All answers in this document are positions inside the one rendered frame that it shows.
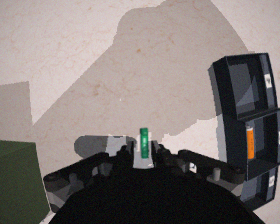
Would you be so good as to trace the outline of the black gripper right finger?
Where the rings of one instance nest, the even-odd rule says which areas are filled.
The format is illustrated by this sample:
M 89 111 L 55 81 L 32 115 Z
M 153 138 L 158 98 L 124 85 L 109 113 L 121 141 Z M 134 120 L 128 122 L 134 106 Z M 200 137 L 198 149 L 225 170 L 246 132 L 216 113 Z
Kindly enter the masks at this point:
M 165 149 L 163 144 L 158 144 L 157 140 L 151 140 L 151 157 L 154 167 L 159 167 L 160 174 L 182 176 L 187 174 L 218 184 L 239 199 L 241 197 L 246 173 L 242 167 L 186 149 L 179 150 L 178 154 L 171 154 L 171 151 Z M 196 173 L 190 170 L 190 163 L 196 166 Z

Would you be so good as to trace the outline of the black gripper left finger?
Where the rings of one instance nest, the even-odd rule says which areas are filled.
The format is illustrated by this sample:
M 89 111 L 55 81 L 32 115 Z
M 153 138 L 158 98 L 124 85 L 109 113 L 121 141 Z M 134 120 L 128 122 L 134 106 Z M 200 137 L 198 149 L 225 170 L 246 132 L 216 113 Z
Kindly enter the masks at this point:
M 109 156 L 107 152 L 100 152 L 47 174 L 43 177 L 43 181 L 52 212 L 56 213 L 76 191 L 108 175 L 109 181 L 132 177 L 133 163 L 134 142 L 128 141 L 127 145 L 123 145 L 115 156 Z M 98 174 L 93 176 L 92 171 L 95 167 L 97 167 Z

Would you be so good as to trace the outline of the dark grey rack of three labelled bins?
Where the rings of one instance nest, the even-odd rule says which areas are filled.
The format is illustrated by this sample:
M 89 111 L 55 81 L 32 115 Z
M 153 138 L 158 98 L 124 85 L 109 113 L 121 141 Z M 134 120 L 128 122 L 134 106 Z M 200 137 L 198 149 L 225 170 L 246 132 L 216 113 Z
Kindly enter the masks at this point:
M 246 170 L 240 200 L 254 211 L 275 199 L 280 165 L 280 108 L 269 54 L 224 56 L 212 64 L 222 109 L 227 163 Z M 251 159 L 246 124 L 253 127 Z

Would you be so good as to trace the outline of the orange battery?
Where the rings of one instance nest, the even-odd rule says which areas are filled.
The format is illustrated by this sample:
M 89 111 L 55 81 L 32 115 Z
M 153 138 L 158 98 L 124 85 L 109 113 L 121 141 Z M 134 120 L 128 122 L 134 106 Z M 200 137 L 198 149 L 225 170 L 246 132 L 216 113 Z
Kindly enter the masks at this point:
M 253 139 L 253 127 L 247 126 L 247 139 L 248 139 L 248 159 L 254 157 L 254 139 Z

